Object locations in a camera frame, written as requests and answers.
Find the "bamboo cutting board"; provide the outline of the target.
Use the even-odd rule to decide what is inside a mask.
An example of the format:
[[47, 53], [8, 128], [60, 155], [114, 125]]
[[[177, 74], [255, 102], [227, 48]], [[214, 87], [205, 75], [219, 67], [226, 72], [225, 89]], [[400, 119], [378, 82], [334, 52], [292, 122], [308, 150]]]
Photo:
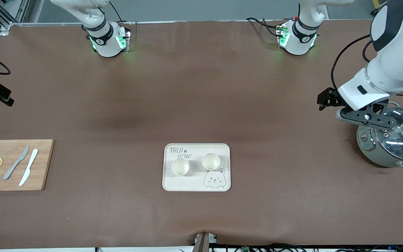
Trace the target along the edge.
[[[19, 158], [27, 145], [29, 145], [27, 156], [16, 166], [10, 178], [3, 180], [3, 176]], [[0, 140], [0, 157], [3, 159], [3, 164], [0, 166], [0, 191], [43, 190], [53, 147], [53, 139]], [[24, 185], [20, 187], [19, 182], [24, 175], [34, 149], [39, 150], [38, 155], [31, 167], [31, 174]]]

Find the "grey metal table bracket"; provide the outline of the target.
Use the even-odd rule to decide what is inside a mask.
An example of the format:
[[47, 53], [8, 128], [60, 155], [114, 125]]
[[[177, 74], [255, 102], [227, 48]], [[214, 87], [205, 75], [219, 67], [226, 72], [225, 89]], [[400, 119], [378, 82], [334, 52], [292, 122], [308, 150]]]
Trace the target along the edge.
[[217, 245], [217, 235], [214, 233], [199, 233], [195, 237], [195, 245], [192, 252], [215, 252], [215, 248], [212, 247]]

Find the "grey-green cooking pot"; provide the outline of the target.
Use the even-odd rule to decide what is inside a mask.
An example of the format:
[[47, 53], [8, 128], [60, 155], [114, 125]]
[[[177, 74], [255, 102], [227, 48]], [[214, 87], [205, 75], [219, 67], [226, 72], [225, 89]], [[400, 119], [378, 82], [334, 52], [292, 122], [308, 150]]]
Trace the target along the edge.
[[[395, 102], [389, 102], [392, 107], [400, 107]], [[400, 160], [385, 151], [375, 136], [377, 129], [360, 126], [357, 129], [356, 140], [361, 152], [373, 163], [382, 167], [403, 168], [403, 160]]]

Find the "white IKEA cup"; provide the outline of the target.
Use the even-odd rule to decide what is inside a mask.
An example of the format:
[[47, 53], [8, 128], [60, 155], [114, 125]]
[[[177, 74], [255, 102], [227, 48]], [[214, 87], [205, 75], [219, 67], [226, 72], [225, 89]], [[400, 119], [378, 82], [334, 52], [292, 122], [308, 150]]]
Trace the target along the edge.
[[171, 164], [171, 171], [177, 176], [184, 176], [189, 172], [190, 164], [184, 158], [175, 159]]
[[206, 170], [214, 171], [219, 168], [221, 163], [220, 157], [215, 153], [208, 153], [203, 156], [202, 164]]

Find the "aluminium frame profile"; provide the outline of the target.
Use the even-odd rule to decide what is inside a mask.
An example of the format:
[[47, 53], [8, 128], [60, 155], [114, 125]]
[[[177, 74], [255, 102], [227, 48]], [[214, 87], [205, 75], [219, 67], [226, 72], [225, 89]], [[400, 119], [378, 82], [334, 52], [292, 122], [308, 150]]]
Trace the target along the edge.
[[21, 23], [33, 0], [0, 0], [0, 30], [8, 30], [12, 24]]

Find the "beige bear print tray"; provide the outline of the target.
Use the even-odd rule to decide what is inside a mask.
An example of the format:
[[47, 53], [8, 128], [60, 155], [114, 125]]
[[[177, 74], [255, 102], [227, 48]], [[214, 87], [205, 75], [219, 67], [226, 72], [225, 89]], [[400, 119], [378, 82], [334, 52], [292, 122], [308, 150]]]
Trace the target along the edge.
[[[203, 167], [202, 159], [208, 153], [220, 157], [219, 168], [214, 171]], [[184, 176], [171, 171], [175, 159], [189, 161], [190, 169]], [[224, 143], [171, 143], [166, 145], [163, 158], [162, 186], [166, 191], [226, 192], [231, 187], [231, 153]]]

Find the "grey plastic knife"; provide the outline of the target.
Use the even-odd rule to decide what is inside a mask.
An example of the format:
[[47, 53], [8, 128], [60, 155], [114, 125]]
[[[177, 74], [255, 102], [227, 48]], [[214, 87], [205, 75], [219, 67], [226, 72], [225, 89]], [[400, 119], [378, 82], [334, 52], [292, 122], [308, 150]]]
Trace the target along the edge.
[[26, 148], [24, 149], [24, 151], [21, 153], [21, 155], [19, 156], [19, 158], [13, 163], [13, 165], [10, 167], [10, 169], [5, 173], [5, 175], [3, 176], [3, 180], [7, 180], [10, 178], [10, 176], [12, 175], [14, 169], [16, 169], [17, 165], [24, 160], [24, 158], [27, 156], [27, 153], [29, 151], [29, 145], [26, 146]]

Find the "brown table cover mat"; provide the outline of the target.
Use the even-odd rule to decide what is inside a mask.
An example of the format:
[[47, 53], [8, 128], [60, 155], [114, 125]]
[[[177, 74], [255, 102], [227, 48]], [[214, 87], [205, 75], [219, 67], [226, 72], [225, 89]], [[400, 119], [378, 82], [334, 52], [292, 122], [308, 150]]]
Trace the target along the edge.
[[[129, 53], [96, 54], [80, 26], [0, 37], [0, 139], [54, 139], [45, 189], [0, 191], [0, 249], [403, 245], [403, 169], [360, 152], [356, 126], [318, 110], [331, 67], [369, 20], [327, 20], [291, 56], [257, 24], [137, 24]], [[166, 191], [172, 143], [224, 143], [226, 192]]]

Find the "white plastic knife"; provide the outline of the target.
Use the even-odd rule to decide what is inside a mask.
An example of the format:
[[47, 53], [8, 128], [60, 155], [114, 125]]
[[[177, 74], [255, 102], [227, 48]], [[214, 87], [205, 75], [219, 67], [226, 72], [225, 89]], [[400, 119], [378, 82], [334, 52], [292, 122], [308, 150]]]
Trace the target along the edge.
[[32, 154], [31, 154], [31, 156], [30, 156], [30, 158], [29, 158], [29, 162], [28, 162], [27, 168], [26, 168], [26, 170], [24, 171], [24, 175], [23, 175], [21, 181], [19, 182], [19, 186], [20, 186], [20, 187], [21, 187], [22, 185], [24, 185], [24, 183], [27, 181], [29, 175], [31, 174], [31, 167], [32, 167], [32, 165], [33, 165], [33, 162], [35, 161], [35, 158], [36, 158], [37, 155], [38, 155], [38, 152], [39, 152], [38, 149], [34, 149], [34, 150], [32, 151]]

